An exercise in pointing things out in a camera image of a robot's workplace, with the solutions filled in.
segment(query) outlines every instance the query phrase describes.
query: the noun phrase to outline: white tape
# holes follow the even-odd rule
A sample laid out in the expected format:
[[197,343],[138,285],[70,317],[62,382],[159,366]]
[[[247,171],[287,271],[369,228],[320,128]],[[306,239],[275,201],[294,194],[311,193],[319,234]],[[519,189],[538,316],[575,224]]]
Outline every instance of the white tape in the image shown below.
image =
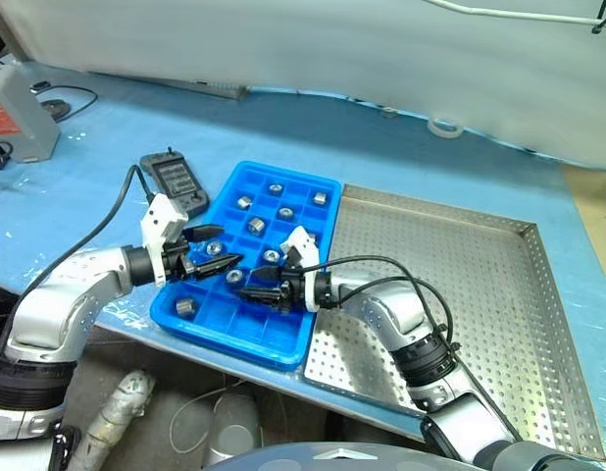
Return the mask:
[[443,139],[455,139],[456,137],[460,137],[462,132],[464,132],[464,127],[454,123],[451,120],[429,118],[428,130],[438,137],[442,137]]

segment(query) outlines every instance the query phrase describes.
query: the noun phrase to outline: stainless steel tray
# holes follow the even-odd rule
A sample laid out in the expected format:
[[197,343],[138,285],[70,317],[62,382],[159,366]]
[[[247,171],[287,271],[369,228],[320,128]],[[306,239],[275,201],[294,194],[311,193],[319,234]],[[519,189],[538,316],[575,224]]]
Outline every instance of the stainless steel tray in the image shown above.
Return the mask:
[[[445,296],[461,356],[525,439],[605,459],[536,224],[347,185],[331,258],[365,253],[396,258]],[[429,305],[442,321],[434,298]],[[318,314],[304,375],[420,414],[374,333],[341,314]]]

